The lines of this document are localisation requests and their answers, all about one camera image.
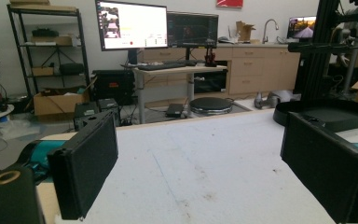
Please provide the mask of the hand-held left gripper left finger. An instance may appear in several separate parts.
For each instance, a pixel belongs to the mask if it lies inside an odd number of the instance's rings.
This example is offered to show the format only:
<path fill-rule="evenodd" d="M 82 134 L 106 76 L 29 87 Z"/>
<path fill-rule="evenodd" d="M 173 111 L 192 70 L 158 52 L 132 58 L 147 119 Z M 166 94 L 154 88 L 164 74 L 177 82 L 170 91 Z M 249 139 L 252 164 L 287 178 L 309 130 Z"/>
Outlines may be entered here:
<path fill-rule="evenodd" d="M 62 219 L 84 218 L 118 158 L 115 116 L 104 111 L 48 155 Z"/>

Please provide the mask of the black computer case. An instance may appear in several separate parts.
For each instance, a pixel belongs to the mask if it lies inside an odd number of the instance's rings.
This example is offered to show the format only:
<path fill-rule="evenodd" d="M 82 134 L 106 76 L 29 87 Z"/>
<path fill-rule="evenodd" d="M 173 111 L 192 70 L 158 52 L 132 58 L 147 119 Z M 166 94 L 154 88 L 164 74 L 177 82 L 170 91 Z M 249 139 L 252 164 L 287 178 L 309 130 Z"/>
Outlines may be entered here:
<path fill-rule="evenodd" d="M 114 98 L 99 99 L 97 101 L 101 112 L 112 111 L 114 114 L 115 125 L 120 126 L 120 112 L 119 105 Z"/>
<path fill-rule="evenodd" d="M 87 103 L 77 103 L 75 105 L 75 114 L 74 114 L 74 127 L 75 130 L 84 127 L 83 119 L 97 114 L 99 112 L 99 108 L 95 102 L 87 102 Z"/>

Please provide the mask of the grey plastic object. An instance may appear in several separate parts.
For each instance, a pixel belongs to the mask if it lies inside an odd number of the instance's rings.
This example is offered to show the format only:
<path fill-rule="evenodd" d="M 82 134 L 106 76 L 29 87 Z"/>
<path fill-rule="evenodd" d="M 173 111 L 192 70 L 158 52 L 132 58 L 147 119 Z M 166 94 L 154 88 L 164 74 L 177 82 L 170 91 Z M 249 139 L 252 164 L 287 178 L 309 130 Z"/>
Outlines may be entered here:
<path fill-rule="evenodd" d="M 262 109 L 265 106 L 274 108 L 279 103 L 299 101 L 301 98 L 300 94 L 294 94 L 289 90 L 271 91 L 266 99 L 263 99 L 262 93 L 259 92 L 255 99 L 254 105 L 257 109 Z"/>

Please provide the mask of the black bag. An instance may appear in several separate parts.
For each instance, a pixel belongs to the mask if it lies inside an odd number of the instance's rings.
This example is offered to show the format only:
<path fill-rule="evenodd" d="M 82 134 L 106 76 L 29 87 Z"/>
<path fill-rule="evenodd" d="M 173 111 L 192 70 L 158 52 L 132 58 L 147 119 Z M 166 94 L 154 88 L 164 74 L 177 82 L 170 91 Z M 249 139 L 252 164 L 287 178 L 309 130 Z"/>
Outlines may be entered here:
<path fill-rule="evenodd" d="M 79 75 L 84 72 L 82 63 L 65 63 L 60 65 L 60 72 L 63 75 Z"/>

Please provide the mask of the small cardboard box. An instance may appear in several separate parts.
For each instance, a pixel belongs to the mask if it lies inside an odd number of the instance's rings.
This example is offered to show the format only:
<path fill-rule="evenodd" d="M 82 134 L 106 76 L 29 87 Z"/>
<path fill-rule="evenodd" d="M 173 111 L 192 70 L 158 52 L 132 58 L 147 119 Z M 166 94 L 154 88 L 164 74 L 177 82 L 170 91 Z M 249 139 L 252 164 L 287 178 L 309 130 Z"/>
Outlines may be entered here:
<path fill-rule="evenodd" d="M 53 76 L 54 68 L 53 67 L 33 67 L 32 72 L 33 72 L 33 75 L 36 77 Z"/>

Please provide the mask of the light wooden cabinet counter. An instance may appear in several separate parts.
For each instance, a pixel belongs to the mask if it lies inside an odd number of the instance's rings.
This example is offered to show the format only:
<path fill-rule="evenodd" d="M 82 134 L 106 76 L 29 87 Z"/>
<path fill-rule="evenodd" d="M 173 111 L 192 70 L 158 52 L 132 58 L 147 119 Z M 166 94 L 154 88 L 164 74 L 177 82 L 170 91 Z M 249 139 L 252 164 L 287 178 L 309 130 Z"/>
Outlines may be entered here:
<path fill-rule="evenodd" d="M 227 84 L 225 91 L 213 92 L 212 97 L 245 98 L 259 91 L 268 93 L 295 87 L 299 55 L 290 52 L 285 45 L 221 44 L 214 53 L 218 62 L 227 64 Z M 186 83 L 186 75 L 145 76 L 146 88 L 179 83 Z M 182 99 L 151 103 L 165 105 Z"/>

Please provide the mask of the white machine on stand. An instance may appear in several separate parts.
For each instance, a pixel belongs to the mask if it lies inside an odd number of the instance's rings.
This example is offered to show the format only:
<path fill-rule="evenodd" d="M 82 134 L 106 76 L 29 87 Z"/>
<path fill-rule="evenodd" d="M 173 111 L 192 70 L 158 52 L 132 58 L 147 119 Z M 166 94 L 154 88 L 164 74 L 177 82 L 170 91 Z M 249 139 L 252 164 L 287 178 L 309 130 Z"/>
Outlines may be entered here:
<path fill-rule="evenodd" d="M 342 93 L 350 91 L 352 73 L 358 57 L 358 21 L 347 21 L 338 35 L 338 42 L 352 47 L 348 53 L 339 53 L 338 61 L 347 68 Z"/>

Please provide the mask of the long cardboard box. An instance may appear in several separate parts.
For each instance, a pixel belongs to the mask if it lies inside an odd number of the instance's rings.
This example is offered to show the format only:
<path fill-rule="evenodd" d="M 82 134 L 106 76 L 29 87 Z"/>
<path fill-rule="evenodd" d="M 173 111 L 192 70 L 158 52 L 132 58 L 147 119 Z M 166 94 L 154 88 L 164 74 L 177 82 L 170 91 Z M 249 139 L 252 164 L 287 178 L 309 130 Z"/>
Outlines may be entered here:
<path fill-rule="evenodd" d="M 36 43 L 36 45 L 73 45 L 72 38 L 70 36 L 32 36 L 31 41 Z"/>

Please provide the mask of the standing desk with wooden top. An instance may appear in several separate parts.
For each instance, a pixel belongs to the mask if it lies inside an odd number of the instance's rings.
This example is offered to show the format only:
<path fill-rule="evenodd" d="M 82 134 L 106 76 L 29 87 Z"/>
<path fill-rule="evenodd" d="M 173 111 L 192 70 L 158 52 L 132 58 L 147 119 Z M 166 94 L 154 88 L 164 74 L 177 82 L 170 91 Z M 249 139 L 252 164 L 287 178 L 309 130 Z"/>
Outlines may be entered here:
<path fill-rule="evenodd" d="M 194 99 L 194 75 L 197 73 L 209 73 L 224 71 L 225 66 L 217 65 L 216 67 L 207 66 L 185 66 L 170 69 L 145 71 L 138 68 L 132 68 L 135 76 L 135 88 L 138 97 L 138 114 L 139 123 L 145 123 L 145 104 L 163 100 L 186 98 L 188 101 Z M 186 83 L 172 84 L 170 86 L 157 86 L 146 88 L 145 76 L 178 76 L 186 75 Z"/>

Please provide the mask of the small monitor with road picture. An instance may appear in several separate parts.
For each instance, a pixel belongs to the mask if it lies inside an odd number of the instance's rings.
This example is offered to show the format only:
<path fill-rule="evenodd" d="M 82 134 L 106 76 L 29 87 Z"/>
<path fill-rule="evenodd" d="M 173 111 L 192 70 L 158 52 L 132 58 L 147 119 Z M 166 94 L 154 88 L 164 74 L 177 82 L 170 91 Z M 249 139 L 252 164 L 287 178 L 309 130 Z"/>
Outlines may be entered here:
<path fill-rule="evenodd" d="M 290 18 L 287 37 L 293 39 L 312 39 L 315 22 L 315 16 Z"/>

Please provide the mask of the monitor with white screen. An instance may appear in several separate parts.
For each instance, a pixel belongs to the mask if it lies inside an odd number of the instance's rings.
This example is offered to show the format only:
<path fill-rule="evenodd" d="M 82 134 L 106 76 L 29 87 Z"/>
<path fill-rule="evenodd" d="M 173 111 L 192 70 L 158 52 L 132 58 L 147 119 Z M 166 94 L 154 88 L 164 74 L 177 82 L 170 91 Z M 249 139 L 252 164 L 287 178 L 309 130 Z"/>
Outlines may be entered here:
<path fill-rule="evenodd" d="M 118 0 L 95 0 L 102 51 L 127 51 L 137 64 L 142 49 L 168 47 L 167 8 Z"/>

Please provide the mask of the open cardboard box on counter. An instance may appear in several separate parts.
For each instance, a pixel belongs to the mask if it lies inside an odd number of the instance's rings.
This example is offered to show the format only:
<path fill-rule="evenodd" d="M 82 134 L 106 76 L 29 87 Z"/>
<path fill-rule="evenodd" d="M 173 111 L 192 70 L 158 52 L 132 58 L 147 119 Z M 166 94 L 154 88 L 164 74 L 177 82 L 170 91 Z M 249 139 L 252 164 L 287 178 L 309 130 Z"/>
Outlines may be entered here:
<path fill-rule="evenodd" d="M 248 24 L 243 21 L 236 22 L 237 34 L 239 35 L 239 41 L 249 41 L 251 39 L 251 33 L 255 29 L 253 24 Z"/>

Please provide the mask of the black metal shelf rack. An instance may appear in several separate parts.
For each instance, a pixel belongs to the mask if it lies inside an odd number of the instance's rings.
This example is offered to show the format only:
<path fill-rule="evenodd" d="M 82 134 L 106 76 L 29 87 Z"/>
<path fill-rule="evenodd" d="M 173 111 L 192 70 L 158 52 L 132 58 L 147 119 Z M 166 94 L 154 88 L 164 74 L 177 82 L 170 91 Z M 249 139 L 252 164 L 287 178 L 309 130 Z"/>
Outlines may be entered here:
<path fill-rule="evenodd" d="M 83 22 L 78 9 L 76 12 L 21 9 L 9 4 L 7 12 L 28 96 L 32 97 L 46 88 L 90 84 Z M 31 41 L 32 36 L 70 36 L 73 45 L 36 45 Z M 60 65 L 65 63 L 82 63 L 84 72 L 79 75 L 63 75 Z M 54 75 L 36 77 L 32 72 L 33 67 L 53 67 Z"/>

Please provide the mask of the wooden boards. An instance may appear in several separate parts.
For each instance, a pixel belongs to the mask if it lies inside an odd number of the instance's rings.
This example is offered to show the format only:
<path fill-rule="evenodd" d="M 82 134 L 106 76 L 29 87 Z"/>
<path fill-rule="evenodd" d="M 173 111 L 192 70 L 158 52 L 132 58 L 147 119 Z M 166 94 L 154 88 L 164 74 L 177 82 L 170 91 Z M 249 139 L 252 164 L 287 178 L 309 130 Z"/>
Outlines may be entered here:
<path fill-rule="evenodd" d="M 53 6 L 49 0 L 9 0 L 13 8 L 76 12 L 76 7 Z"/>

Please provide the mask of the monitor with dark screen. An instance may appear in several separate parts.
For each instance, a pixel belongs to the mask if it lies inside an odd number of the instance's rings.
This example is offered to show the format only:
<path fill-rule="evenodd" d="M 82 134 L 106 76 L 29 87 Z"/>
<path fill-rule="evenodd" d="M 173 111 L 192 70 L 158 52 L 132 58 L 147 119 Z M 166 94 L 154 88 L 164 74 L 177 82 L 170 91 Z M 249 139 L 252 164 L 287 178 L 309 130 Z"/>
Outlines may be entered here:
<path fill-rule="evenodd" d="M 218 39 L 219 16 L 189 12 L 167 13 L 169 48 L 185 48 L 186 59 L 191 49 L 215 49 Z"/>

